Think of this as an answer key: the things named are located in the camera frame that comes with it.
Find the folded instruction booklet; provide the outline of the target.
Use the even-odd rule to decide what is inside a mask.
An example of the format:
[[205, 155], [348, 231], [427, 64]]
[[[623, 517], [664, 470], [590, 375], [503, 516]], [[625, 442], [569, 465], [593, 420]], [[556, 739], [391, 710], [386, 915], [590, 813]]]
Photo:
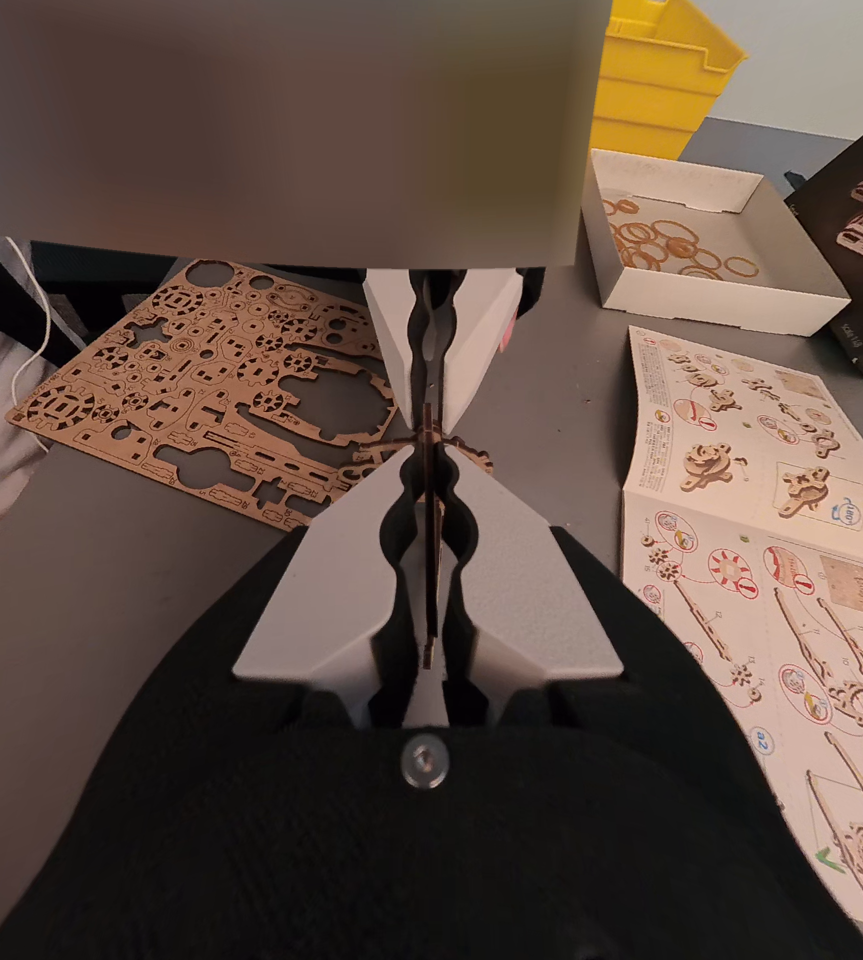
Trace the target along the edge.
[[863, 924], [863, 439], [811, 373], [632, 326], [621, 576]]

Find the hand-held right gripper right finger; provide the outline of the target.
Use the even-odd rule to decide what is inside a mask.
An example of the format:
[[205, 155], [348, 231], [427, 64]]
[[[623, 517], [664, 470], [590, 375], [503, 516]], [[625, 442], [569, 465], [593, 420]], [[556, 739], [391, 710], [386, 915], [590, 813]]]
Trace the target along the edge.
[[495, 724], [522, 690], [619, 677], [619, 655], [545, 518], [445, 445], [435, 490], [455, 560], [440, 634], [449, 726]]

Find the wooden model plate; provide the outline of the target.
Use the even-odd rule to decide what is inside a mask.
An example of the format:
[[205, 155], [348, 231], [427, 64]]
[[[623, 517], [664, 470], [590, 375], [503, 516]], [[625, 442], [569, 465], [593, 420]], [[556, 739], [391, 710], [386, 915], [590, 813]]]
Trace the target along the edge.
[[431, 670], [439, 636], [441, 516], [437, 486], [440, 433], [436, 427], [433, 404], [429, 401], [422, 408], [420, 440], [425, 503], [425, 644], [422, 667]]

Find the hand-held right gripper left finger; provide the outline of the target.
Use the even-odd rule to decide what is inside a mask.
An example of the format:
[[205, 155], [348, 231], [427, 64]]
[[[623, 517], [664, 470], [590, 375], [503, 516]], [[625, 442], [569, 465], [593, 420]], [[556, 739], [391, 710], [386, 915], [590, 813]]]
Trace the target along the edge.
[[235, 678], [334, 693], [357, 727], [403, 725], [419, 663], [402, 560], [421, 487], [421, 457], [405, 446], [310, 523]]

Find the white cardboard tray box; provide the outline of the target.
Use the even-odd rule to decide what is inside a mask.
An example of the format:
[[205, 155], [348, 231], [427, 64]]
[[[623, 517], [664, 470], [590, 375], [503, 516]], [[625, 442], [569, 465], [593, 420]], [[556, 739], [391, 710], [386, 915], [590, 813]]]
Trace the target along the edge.
[[[603, 199], [630, 197], [644, 219], [679, 221], [761, 275], [722, 281], [622, 265]], [[603, 307], [743, 330], [810, 336], [849, 304], [835, 274], [761, 174], [611, 150], [590, 152], [582, 214]]]

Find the yellow plastic bin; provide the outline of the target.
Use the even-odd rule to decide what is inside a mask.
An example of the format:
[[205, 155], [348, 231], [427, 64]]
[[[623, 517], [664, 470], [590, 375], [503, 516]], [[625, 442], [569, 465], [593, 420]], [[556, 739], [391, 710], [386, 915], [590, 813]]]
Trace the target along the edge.
[[614, 1], [590, 148], [677, 161], [747, 58], [692, 2]]

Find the laser-cut wooden parts sheet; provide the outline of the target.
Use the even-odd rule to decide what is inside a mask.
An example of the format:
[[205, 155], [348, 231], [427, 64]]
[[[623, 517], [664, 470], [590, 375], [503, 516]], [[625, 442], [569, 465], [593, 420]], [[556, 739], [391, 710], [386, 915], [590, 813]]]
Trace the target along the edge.
[[6, 421], [283, 532], [382, 458], [398, 412], [366, 306], [193, 261]]

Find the pile of rubber bands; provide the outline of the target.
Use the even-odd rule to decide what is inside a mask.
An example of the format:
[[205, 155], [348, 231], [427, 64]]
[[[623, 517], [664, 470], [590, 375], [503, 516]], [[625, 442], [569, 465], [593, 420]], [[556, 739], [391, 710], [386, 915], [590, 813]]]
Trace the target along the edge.
[[762, 269], [753, 259], [727, 255], [704, 246], [702, 237], [684, 222], [647, 221], [641, 204], [630, 197], [601, 201], [621, 265], [680, 277], [716, 281], [751, 281]]

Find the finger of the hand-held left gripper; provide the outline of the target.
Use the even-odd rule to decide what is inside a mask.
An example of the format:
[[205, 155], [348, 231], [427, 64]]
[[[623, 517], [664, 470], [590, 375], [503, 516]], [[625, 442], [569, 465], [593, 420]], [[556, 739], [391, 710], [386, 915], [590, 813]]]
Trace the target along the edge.
[[441, 426], [454, 433], [472, 402], [521, 300], [521, 274], [515, 268], [471, 269], [451, 301], [454, 335], [446, 348], [442, 374]]
[[395, 400], [407, 422], [425, 402], [429, 328], [426, 270], [366, 270], [363, 291]]

